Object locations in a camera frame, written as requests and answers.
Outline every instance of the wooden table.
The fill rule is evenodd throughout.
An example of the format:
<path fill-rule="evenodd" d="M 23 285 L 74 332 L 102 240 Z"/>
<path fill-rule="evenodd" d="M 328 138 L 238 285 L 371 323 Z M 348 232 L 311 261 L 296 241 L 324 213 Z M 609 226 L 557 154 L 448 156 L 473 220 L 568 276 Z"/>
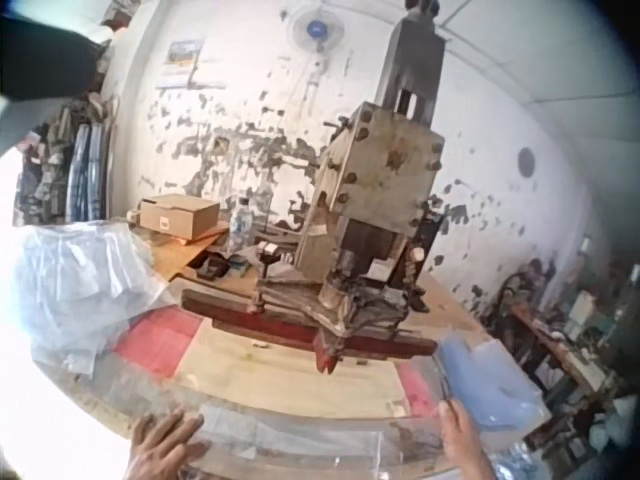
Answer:
<path fill-rule="evenodd" d="M 155 268 L 166 279 L 179 276 L 186 264 L 208 247 L 206 242 L 182 247 L 167 239 L 150 241 L 150 245 L 156 259 Z M 250 270 L 240 279 L 223 278 L 213 286 L 220 287 L 223 296 L 246 299 L 255 288 L 255 279 L 255 271 Z M 404 328 L 435 340 L 456 330 L 472 346 L 491 338 L 433 277 L 425 274 L 419 284 L 427 292 L 424 300 L 431 312 L 411 313 L 403 323 Z M 184 288 L 208 289 L 184 278 L 175 278 L 171 283 L 174 293 L 179 294 Z M 279 346 L 256 350 L 247 339 L 221 336 L 211 329 L 210 322 L 200 324 L 193 342 L 194 348 L 189 347 L 190 352 L 183 357 L 176 375 L 161 381 L 111 352 L 98 358 L 92 379 L 46 366 L 41 369 L 78 406 L 124 437 L 130 435 L 135 418 L 148 411 L 162 412 L 177 404 L 187 411 L 202 411 L 203 406 L 208 406 L 242 415 L 241 423 L 257 422 L 262 430 L 275 429 L 270 435 L 275 435 L 275 431 L 286 434 L 289 439 L 298 438 L 295 443 L 300 444 L 300 448 L 309 441 L 307 436 L 333 438 L 336 432 L 342 432 L 340 438 L 347 434 L 366 436 L 367 432 L 382 435 L 389 445 L 385 447 L 384 458 L 376 460 L 382 462 L 377 465 L 393 478 L 422 478 L 452 468 L 442 454 L 437 422 L 428 418 L 406 418 L 406 405 L 394 399 L 397 379 L 393 362 L 377 361 L 362 366 L 346 359 L 332 377 L 321 376 L 312 368 L 314 356 L 310 352 L 290 351 Z M 287 383 L 288 379 L 295 379 L 291 380 L 295 384 Z M 333 384 L 340 385 L 340 382 L 345 383 L 334 388 Z M 349 382 L 354 385 L 360 382 L 361 387 L 349 388 Z M 251 398 L 247 397 L 248 405 L 240 403 L 239 385 L 253 389 Z M 264 388 L 264 393 L 260 394 L 256 388 Z M 291 396 L 287 389 L 291 388 L 296 389 L 297 396 L 307 395 L 308 400 L 304 408 L 297 405 L 295 411 L 287 412 L 286 401 Z M 326 397 L 330 391 L 339 401 L 327 408 L 328 401 L 318 400 L 323 395 L 331 399 Z M 358 405 L 367 413 L 360 415 Z M 486 433 L 482 438 L 486 445 L 503 449 L 527 433 L 529 431 Z M 403 452 L 400 463 L 394 449 Z M 371 478 L 374 465 L 372 458 L 365 456 L 344 459 L 340 468 L 336 468 L 335 458 L 309 460 L 310 457 L 302 454 L 283 454 L 276 450 L 275 447 L 253 450 L 250 458 L 246 458 L 230 452 L 229 447 L 215 444 L 196 466 L 205 473 L 233 479 L 282 480 L 303 476 L 353 480 Z"/>

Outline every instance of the red mat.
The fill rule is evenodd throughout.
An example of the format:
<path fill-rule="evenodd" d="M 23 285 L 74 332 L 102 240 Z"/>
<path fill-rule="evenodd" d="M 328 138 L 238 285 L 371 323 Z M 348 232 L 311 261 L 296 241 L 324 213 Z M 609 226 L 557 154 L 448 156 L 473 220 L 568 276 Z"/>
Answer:
<path fill-rule="evenodd" d="M 154 310 L 120 340 L 114 352 L 149 372 L 170 378 L 201 321 L 201 317 L 178 307 Z"/>

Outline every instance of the plastic sheet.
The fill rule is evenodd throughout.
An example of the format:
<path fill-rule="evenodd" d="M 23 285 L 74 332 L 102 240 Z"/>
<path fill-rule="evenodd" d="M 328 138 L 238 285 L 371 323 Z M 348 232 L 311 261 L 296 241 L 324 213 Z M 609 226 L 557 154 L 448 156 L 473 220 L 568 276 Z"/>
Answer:
<path fill-rule="evenodd" d="M 16 234 L 10 312 L 34 357 L 90 374 L 129 320 L 175 303 L 150 267 L 151 251 L 125 223 L 24 227 Z"/>
<path fill-rule="evenodd" d="M 472 351 L 453 333 L 440 342 L 436 355 L 454 397 L 464 403 L 481 430 L 526 429 L 544 418 L 542 392 L 497 340 Z"/>

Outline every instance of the white wall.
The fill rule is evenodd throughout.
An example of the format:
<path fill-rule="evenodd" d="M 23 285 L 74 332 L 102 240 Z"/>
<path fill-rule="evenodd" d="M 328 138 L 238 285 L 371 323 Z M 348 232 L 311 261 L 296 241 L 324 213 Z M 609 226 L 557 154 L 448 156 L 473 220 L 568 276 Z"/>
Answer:
<path fill-rule="evenodd" d="M 137 99 L 127 105 L 131 139 L 114 165 L 120 182 L 114 213 L 124 213 L 143 196 L 174 191 L 224 202 L 248 188 L 255 192 L 268 174 L 272 221 L 299 226 L 294 214 L 304 211 L 313 191 L 314 169 L 307 159 L 331 133 L 322 123 L 373 98 L 402 8 L 365 0 L 325 2 L 324 11 L 344 25 L 344 38 L 320 55 L 300 48 L 292 27 L 315 2 L 172 5 Z M 190 39 L 205 40 L 200 59 L 206 63 L 199 73 L 216 88 L 156 89 L 171 42 Z M 584 231 L 600 231 L 589 194 L 560 149 L 513 99 L 450 55 L 433 129 L 446 138 L 433 193 L 450 212 L 466 210 L 467 220 L 451 219 L 427 266 L 470 309 L 481 309 L 502 281 L 534 256 L 546 261 L 558 252 L 562 271 Z M 226 156 L 211 155 L 216 135 L 231 140 Z M 288 148 L 274 146 L 278 136 L 286 137 Z M 518 170 L 524 147 L 536 158 L 528 179 Z M 606 239 L 598 235 L 598 242 L 607 256 Z M 481 298 L 472 293 L 474 285 L 485 292 Z"/>

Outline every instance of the wooden board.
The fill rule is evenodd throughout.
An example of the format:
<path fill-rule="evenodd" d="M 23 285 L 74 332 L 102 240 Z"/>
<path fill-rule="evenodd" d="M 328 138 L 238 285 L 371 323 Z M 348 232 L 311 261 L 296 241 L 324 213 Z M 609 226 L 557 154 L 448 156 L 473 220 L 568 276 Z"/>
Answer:
<path fill-rule="evenodd" d="M 203 322 L 174 379 L 224 400 L 289 415 L 373 419 L 407 414 L 392 362 L 356 365 L 356 359 L 347 358 L 332 375 L 320 375 L 311 352 L 252 343 Z"/>

